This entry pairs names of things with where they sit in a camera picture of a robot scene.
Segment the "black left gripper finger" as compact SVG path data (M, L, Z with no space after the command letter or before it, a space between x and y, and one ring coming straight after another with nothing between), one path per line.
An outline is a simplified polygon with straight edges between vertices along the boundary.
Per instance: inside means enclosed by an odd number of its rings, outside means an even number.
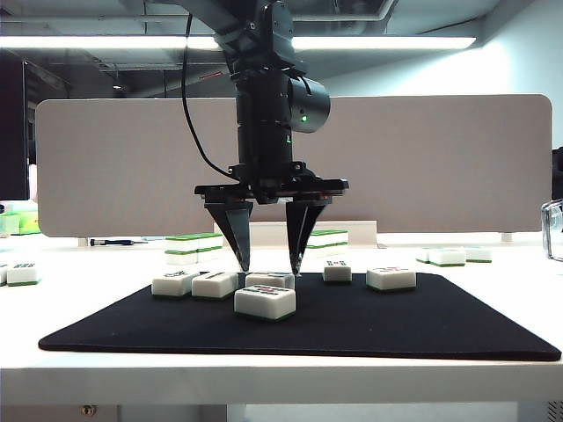
M300 272L311 232L318 217L328 204L328 199L298 200L286 204L289 261L294 275Z
M250 215L253 204L248 201L232 203L205 203L223 236L231 247L243 272L250 268L251 241Z

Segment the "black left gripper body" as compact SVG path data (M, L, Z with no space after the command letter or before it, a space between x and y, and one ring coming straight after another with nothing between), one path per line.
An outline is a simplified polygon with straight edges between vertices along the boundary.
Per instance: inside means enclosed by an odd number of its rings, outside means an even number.
M309 170L305 162L290 162L259 169L245 164L233 165L230 175L237 181L231 185L196 186L194 193L206 203L230 203L256 200L260 205L274 204L280 198L323 200L343 195L349 183L343 178L322 179Z

